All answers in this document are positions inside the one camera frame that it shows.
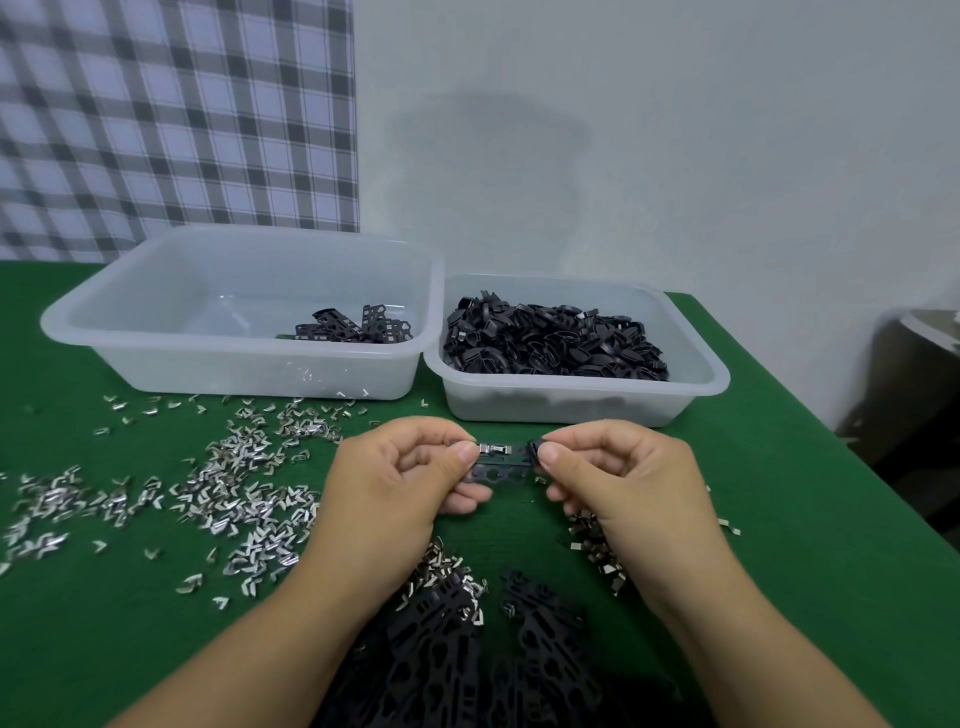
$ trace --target forearm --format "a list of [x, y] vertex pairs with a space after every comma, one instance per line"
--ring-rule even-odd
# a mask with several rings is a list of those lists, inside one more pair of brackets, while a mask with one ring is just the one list
[[110, 728], [307, 725], [366, 612], [293, 577]]
[[734, 562], [658, 613], [721, 725], [886, 726], [850, 680]]

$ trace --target green tablecloth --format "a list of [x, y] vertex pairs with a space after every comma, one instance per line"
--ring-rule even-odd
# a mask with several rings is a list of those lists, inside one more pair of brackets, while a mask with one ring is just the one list
[[[180, 459], [201, 457], [209, 441], [226, 436], [225, 420], [239, 406], [203, 397], [205, 415], [182, 406], [120, 425], [103, 395], [119, 395], [135, 413], [148, 395], [131, 390], [93, 351], [49, 341], [38, 326], [45, 306], [95, 270], [0, 264], [4, 527], [15, 518], [21, 473], [78, 464], [87, 484], [105, 489], [126, 475], [137, 483], [150, 475], [177, 482], [189, 467]], [[960, 725], [960, 558], [693, 298], [673, 299], [726, 362], [732, 384], [719, 397], [695, 401], [666, 431], [694, 447], [718, 513], [743, 530], [731, 538], [747, 570], [896, 725]], [[374, 402], [368, 417], [423, 413], [450, 416], [440, 381], [421, 368], [406, 399]], [[113, 434], [93, 436], [107, 425]], [[366, 418], [353, 420], [345, 431], [366, 427]], [[486, 442], [520, 442], [545, 430], [467, 427]], [[320, 442], [311, 449], [311, 460], [283, 466], [274, 482], [322, 483], [335, 448]], [[521, 569], [586, 603], [603, 662], [668, 675], [702, 705], [682, 657], [637, 595], [613, 598], [582, 554], [557, 544], [564, 529], [539, 490], [517, 487], [501, 489], [471, 517], [438, 523], [475, 574], [496, 585], [504, 570]], [[70, 532], [63, 549], [18, 562], [0, 579], [5, 726], [100, 725], [253, 605], [236, 578], [204, 564], [218, 540], [176, 523], [172, 513], [148, 509], [123, 530], [94, 519], [45, 530]], [[108, 549], [94, 555], [93, 539], [109, 542]], [[156, 547], [162, 556], [146, 560], [143, 549]], [[207, 572], [207, 583], [193, 595], [175, 594], [197, 571]], [[224, 612], [212, 603], [215, 595], [233, 597]], [[494, 590], [489, 615], [497, 600]], [[487, 632], [493, 648], [509, 639], [496, 618]]]

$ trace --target checkered fabric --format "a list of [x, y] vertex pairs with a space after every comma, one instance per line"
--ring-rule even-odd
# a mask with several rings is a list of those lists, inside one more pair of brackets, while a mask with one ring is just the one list
[[0, 258], [357, 230], [347, 0], [0, 0]]

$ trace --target translucent plastic tub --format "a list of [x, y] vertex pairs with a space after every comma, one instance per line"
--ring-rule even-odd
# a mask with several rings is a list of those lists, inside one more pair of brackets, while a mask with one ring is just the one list
[[438, 344], [423, 353], [444, 380], [446, 401], [462, 420], [579, 423], [616, 418], [650, 427], [670, 423], [695, 397], [717, 395], [730, 384], [727, 367], [660, 291], [639, 283], [565, 277], [451, 276], [444, 284], [444, 316], [463, 296], [481, 290], [504, 301], [560, 305], [642, 321], [647, 338], [663, 350], [670, 381], [593, 376], [488, 375], [458, 372], [444, 364]]
[[[51, 305], [52, 339], [89, 346], [136, 389], [395, 400], [444, 323], [444, 266], [414, 243], [211, 225], [148, 240]], [[409, 321], [398, 344], [276, 339], [334, 306]]]

